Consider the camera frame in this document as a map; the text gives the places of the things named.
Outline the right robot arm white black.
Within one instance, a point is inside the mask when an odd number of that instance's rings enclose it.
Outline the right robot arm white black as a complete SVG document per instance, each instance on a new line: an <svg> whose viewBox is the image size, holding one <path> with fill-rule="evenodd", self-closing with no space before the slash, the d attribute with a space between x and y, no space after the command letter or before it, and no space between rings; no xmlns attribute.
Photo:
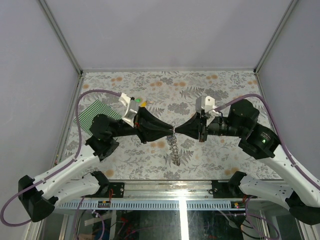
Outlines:
<svg viewBox="0 0 320 240"><path fill-rule="evenodd" d="M233 197L256 196L287 209L308 225L320 222L320 181L290 156L279 136L258 123L259 110L247 99L234 102L228 116L209 118L208 107L200 107L190 120L175 131L205 142L208 136L239 137L238 146L255 160L274 170L286 186L255 179L236 171L229 179L228 192Z"/></svg>

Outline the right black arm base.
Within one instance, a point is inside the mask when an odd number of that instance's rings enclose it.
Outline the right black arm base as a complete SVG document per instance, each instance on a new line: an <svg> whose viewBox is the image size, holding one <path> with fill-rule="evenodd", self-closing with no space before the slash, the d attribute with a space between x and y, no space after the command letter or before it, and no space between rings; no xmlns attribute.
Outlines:
<svg viewBox="0 0 320 240"><path fill-rule="evenodd" d="M209 193L215 199L242 199L245 194L240 190L240 183L245 176L247 176L246 173L236 171L228 181L212 180Z"/></svg>

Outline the metal key ring disc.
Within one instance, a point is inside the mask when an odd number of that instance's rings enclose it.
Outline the metal key ring disc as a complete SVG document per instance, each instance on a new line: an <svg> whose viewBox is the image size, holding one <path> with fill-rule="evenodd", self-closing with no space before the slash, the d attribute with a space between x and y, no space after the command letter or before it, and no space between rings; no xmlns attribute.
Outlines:
<svg viewBox="0 0 320 240"><path fill-rule="evenodd" d="M181 165L181 161L180 161L180 157L179 157L179 148L178 148L178 144L177 144L177 138L175 135L175 126L176 123L173 121L171 123L173 129L172 129L172 134L168 135L166 137L167 143L169 145L169 149L171 151L170 156L171 156L171 161L174 165L176 166L180 166Z"/></svg>

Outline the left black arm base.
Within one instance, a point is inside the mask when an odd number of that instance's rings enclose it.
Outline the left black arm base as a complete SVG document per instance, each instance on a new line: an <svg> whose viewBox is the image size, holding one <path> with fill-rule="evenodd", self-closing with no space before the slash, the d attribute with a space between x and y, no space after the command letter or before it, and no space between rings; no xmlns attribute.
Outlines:
<svg viewBox="0 0 320 240"><path fill-rule="evenodd" d="M94 194L100 198L123 198L125 191L124 182L110 182L101 171L94 171L93 176L97 179L99 188Z"/></svg>

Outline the yellow key tag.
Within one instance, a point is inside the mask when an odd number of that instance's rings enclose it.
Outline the yellow key tag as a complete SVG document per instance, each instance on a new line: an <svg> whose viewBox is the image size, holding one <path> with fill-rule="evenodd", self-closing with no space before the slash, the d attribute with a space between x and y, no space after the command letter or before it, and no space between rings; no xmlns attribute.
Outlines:
<svg viewBox="0 0 320 240"><path fill-rule="evenodd" d="M144 101L140 106L141 107L146 107L147 105L153 104L153 103L154 103L154 101Z"/></svg>

